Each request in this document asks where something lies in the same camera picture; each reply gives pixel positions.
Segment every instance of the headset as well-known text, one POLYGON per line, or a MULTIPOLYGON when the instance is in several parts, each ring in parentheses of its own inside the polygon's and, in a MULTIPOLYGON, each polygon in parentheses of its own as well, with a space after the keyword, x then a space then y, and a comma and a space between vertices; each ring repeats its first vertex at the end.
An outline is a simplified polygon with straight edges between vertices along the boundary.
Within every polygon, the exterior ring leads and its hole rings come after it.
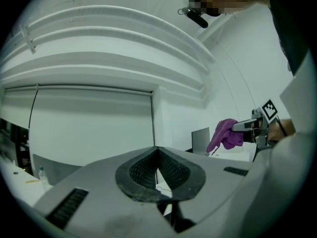
POLYGON ((208 22, 202 18, 203 13, 212 17, 220 16, 219 10, 217 8, 207 8, 207 5, 203 6, 204 3, 200 2, 200 0, 189 0, 189 4, 194 4, 195 7, 192 8, 189 5, 188 7, 179 9, 178 14, 180 14, 179 11, 182 10, 185 16, 193 20, 202 28, 208 27, 208 22))

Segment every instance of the black cable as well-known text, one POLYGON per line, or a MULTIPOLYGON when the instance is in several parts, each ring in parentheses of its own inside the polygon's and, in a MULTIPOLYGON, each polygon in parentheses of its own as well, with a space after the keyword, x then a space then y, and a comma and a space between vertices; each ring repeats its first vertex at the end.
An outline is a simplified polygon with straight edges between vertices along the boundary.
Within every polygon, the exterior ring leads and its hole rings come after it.
POLYGON ((154 130, 154 111, 153 111, 153 96, 151 96, 151 116, 152 116, 152 134, 153 134, 153 146, 156 146, 155 143, 155 130, 154 130))
POLYGON ((30 118, 29 118, 29 130, 30 130, 30 124, 31 124, 31 116, 32 116, 32 111, 33 111, 33 107, 34 107, 34 103, 35 103, 35 99, 36 99, 36 96, 38 94, 39 90, 36 91, 36 94, 34 96, 34 100, 33 100, 33 104, 32 104, 32 107, 31 107, 31 113, 30 113, 30 118))
POLYGON ((219 147, 213 151, 212 155, 213 155, 218 149, 219 149, 219 147))
POLYGON ((158 186, 157 189, 158 189, 158 188, 161 188, 161 190, 167 190, 167 191, 171 192, 170 190, 164 189, 164 188, 162 188, 162 187, 160 187, 160 186, 158 186))
POLYGON ((279 119, 278 116, 276 116, 276 120, 277 120, 277 123, 278 123, 278 125, 280 126, 280 128, 281 128, 281 130, 282 130, 282 132, 283 132, 284 137, 287 137, 287 133, 286 133, 286 131, 284 130, 284 127, 282 126, 282 123, 281 123, 281 121, 280 121, 280 119, 279 119))

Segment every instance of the white wall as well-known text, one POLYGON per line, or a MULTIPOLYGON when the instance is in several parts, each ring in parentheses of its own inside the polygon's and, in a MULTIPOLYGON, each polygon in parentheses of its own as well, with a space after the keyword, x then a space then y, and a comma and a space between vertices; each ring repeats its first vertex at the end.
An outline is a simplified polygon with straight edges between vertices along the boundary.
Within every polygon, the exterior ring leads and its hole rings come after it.
POLYGON ((172 121, 167 90, 157 87, 153 96, 155 146, 173 147, 172 121))
POLYGON ((153 146, 150 96, 92 90, 39 90, 30 153, 84 166, 153 146))
MULTIPOLYGON (((171 95, 168 108, 172 145, 191 148, 191 132, 210 127, 211 137, 220 120, 251 118, 251 111, 271 98, 281 119, 289 118, 279 95, 292 81, 287 60, 268 8, 262 5, 240 12, 230 19, 219 35, 216 31, 204 44, 216 59, 211 73, 204 76, 203 103, 171 95)), ((219 152, 255 152, 255 144, 219 152)))
POLYGON ((269 98, 278 108, 280 118, 289 118, 279 95, 293 76, 287 69, 269 9, 255 5, 236 17, 224 25, 217 44, 209 39, 207 45, 235 94, 240 118, 245 118, 246 110, 239 105, 259 107, 269 98))

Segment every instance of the gray panel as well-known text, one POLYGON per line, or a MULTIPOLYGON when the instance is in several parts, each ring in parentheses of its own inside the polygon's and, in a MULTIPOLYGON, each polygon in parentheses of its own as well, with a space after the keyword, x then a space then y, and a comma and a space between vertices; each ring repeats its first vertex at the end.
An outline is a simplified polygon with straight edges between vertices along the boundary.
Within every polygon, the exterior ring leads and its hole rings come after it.
MULTIPOLYGON (((89 194, 65 227, 79 237, 171 237, 172 227, 159 212, 155 203, 143 203, 126 196, 115 181, 115 171, 126 161, 150 148, 129 152, 82 167, 48 191, 35 209, 47 216, 76 187, 89 194)), ((227 166, 249 170, 252 163, 198 156, 170 148, 167 150, 200 165, 207 180, 193 200, 181 202, 185 218, 203 220, 225 202, 245 179, 223 171, 227 166)))
POLYGON ((36 170, 34 176, 38 178, 40 166, 44 167, 51 185, 56 185, 61 180, 64 180, 66 177, 81 168, 81 166, 52 161, 36 154, 33 154, 33 160, 36 170))
POLYGON ((209 143, 209 127, 192 132, 193 153, 206 155, 209 143))
MULTIPOLYGON (((257 195, 264 179, 266 169, 268 168, 270 152, 271 150, 261 151, 255 162, 252 163, 247 176, 243 178, 234 192, 228 197, 223 198, 223 203, 219 204, 214 211, 210 211, 209 215, 201 222, 182 232, 178 237, 191 238, 197 237, 197 234, 199 234, 200 238, 253 237, 251 235, 242 236, 241 228, 246 212, 257 195)), ((218 176, 214 176, 211 179, 218 179, 218 176)), ((208 206, 210 201, 212 199, 202 203, 208 206)))

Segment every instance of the vent grille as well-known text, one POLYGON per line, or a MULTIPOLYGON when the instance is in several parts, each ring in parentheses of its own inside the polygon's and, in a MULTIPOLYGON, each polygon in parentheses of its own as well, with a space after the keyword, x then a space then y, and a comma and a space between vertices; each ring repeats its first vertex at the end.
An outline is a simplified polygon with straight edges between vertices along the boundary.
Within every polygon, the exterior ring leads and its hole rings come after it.
POLYGON ((87 196, 88 191, 83 189, 74 189, 47 217, 55 226, 63 229, 70 218, 74 215, 80 204, 87 196))
POLYGON ((246 176, 248 173, 248 170, 243 170, 243 169, 237 169, 237 168, 232 168, 232 167, 226 167, 224 168, 225 171, 230 172, 230 173, 234 173, 237 175, 241 175, 241 176, 246 176))

